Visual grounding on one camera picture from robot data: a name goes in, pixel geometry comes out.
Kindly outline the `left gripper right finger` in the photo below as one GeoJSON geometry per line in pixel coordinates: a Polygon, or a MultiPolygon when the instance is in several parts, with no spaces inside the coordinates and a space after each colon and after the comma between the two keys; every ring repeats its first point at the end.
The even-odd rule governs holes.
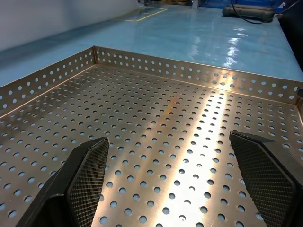
{"type": "Polygon", "coordinates": [[[303,227],[303,166],[274,140],[236,131],[229,140],[267,227],[303,227]]]}

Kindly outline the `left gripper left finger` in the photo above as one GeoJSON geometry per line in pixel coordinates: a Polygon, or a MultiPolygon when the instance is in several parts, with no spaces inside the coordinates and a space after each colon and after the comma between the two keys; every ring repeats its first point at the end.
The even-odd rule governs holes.
{"type": "Polygon", "coordinates": [[[104,182],[107,137],[75,147],[16,227],[91,227],[104,182]]]}

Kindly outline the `perforated steel tray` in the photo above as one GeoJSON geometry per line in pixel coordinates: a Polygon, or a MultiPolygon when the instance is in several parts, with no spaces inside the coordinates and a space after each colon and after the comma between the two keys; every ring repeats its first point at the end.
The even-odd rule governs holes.
{"type": "Polygon", "coordinates": [[[93,46],[0,87],[0,227],[71,151],[108,137],[92,227],[267,227],[231,131],[303,165],[303,82],[93,46]]]}

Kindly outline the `long grey cylindrical object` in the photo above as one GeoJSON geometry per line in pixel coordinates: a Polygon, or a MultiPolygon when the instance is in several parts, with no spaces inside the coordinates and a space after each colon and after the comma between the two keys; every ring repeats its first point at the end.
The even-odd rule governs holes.
{"type": "Polygon", "coordinates": [[[224,16],[248,16],[248,17],[259,17],[268,19],[274,16],[274,10],[272,8],[267,7],[257,7],[257,6],[248,6],[248,5],[234,5],[235,10],[232,5],[228,5],[223,8],[222,14],[224,16]]]}

